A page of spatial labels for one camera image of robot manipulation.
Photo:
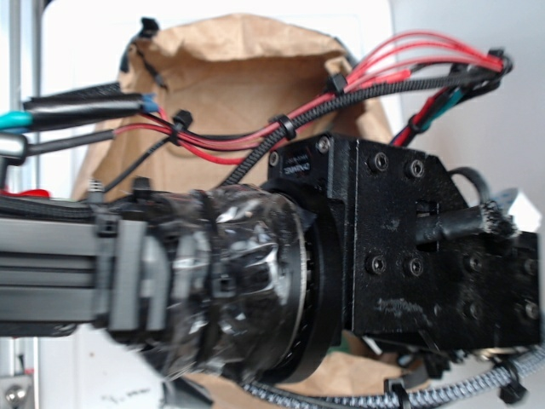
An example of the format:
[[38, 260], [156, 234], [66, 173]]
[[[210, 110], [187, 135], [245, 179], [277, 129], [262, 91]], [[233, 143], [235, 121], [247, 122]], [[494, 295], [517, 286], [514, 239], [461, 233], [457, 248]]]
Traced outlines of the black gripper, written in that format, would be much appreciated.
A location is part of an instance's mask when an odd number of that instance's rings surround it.
[[431, 351], [541, 341], [538, 237], [498, 205], [469, 205], [440, 160], [326, 133], [281, 147], [267, 187], [316, 216], [336, 253], [346, 328]]

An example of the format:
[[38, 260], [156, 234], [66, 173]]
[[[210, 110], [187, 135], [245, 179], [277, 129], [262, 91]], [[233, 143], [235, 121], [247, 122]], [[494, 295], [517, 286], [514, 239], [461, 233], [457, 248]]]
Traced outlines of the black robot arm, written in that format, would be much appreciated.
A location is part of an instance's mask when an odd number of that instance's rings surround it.
[[292, 383], [343, 331], [438, 354], [538, 344], [538, 259], [438, 158], [325, 134], [272, 153], [261, 187], [2, 197], [1, 333], [90, 323], [166, 377]]

